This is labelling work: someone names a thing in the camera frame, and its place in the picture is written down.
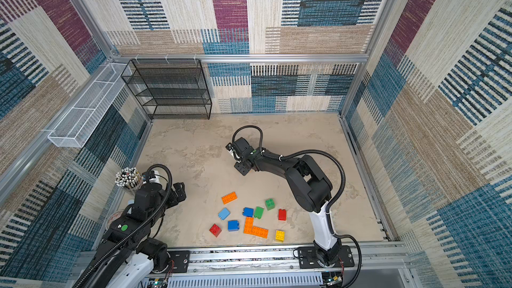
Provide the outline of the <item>light green lego brick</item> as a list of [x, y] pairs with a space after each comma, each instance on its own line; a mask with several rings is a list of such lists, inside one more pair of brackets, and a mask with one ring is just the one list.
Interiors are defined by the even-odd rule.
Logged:
[[253, 212], [253, 217], [256, 219], [261, 219], [263, 217], [264, 208], [256, 207]]

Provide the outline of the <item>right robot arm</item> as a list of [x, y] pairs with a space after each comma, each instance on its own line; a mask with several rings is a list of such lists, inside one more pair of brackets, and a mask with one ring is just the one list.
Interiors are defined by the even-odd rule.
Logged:
[[332, 158], [329, 153], [310, 149], [283, 156], [265, 148], [255, 149], [247, 140], [239, 138], [226, 145], [226, 150], [236, 160], [235, 168], [242, 175], [251, 170], [272, 173], [287, 181], [293, 197], [299, 206], [309, 213], [314, 230], [313, 245], [317, 260], [324, 267], [330, 267], [338, 260], [341, 249], [340, 239], [335, 233], [331, 220], [331, 206], [345, 187], [345, 176], [341, 176], [341, 187], [332, 196], [332, 182], [312, 157], [313, 154]]

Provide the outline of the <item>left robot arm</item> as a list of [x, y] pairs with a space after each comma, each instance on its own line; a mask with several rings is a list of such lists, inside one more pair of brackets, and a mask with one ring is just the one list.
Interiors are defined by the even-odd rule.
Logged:
[[167, 209], [186, 200], [185, 185], [173, 184], [169, 168], [162, 164], [152, 165], [145, 178], [134, 203], [111, 223], [74, 287], [138, 287], [151, 273], [173, 271], [167, 244], [150, 233]]

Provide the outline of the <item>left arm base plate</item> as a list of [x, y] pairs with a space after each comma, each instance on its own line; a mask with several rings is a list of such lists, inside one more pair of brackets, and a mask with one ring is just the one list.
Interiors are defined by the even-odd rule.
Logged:
[[187, 273], [189, 267], [190, 250], [171, 250], [169, 256], [168, 275]]

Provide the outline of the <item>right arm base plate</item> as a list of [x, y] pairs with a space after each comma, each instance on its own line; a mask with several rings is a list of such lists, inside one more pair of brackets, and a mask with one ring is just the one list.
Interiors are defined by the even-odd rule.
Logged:
[[296, 249], [301, 269], [354, 267], [353, 253], [348, 245], [324, 251], [318, 247], [302, 246]]

